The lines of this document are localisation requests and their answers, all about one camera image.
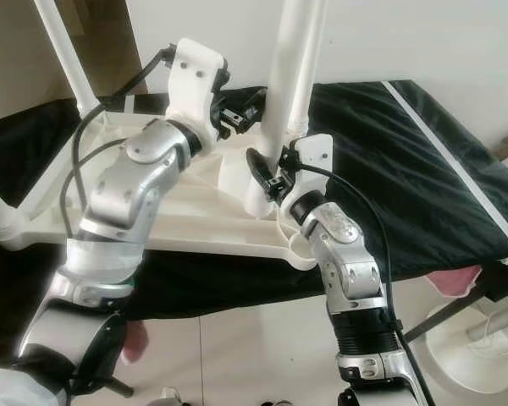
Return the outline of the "white plastic table top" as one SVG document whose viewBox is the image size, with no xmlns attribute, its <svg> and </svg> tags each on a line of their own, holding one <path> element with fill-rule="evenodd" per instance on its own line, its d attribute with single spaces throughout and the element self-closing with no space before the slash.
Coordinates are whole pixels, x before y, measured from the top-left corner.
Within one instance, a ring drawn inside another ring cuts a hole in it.
<svg viewBox="0 0 508 406">
<path fill-rule="evenodd" d="M 14 208 L 25 238 L 66 244 L 76 266 L 89 255 L 126 264 L 150 249 L 316 264 L 294 221 L 247 210 L 247 140 L 193 152 L 185 126 L 149 113 L 105 112 L 69 140 Z"/>
</svg>

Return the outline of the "black table cloth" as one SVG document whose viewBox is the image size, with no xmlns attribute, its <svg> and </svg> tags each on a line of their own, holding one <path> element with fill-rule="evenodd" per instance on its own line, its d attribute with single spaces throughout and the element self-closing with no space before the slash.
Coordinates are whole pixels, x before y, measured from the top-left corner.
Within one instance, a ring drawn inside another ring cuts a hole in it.
<svg viewBox="0 0 508 406">
<path fill-rule="evenodd" d="M 508 167 L 467 131 L 432 94 L 409 79 L 316 84 L 311 130 L 331 133 L 333 173 L 347 179 L 378 210 L 385 225 L 395 282 L 451 268 L 491 266 L 508 283 L 508 237 L 437 151 L 427 125 L 490 204 L 508 222 Z M 0 119 L 0 197 L 20 206 L 27 190 L 65 146 L 79 112 L 72 98 Z M 0 366 L 17 353 L 37 309 L 60 244 L 0 248 Z M 124 314 L 130 320 L 178 320 L 323 294 L 314 271 L 284 261 L 149 251 Z M 491 300 L 508 295 L 493 288 Z"/>
</svg>

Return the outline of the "pink soft item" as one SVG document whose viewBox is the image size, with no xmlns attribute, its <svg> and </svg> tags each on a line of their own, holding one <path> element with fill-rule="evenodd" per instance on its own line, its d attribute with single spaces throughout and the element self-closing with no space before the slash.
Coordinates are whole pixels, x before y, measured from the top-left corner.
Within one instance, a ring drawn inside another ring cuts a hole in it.
<svg viewBox="0 0 508 406">
<path fill-rule="evenodd" d="M 466 297 L 476 286 L 483 273 L 481 266 L 446 268 L 425 275 L 433 290 L 445 298 L 459 299 Z"/>
<path fill-rule="evenodd" d="M 121 360 L 126 365 L 133 365 L 141 359 L 148 348 L 148 329 L 143 321 L 127 321 L 126 327 Z"/>
</svg>

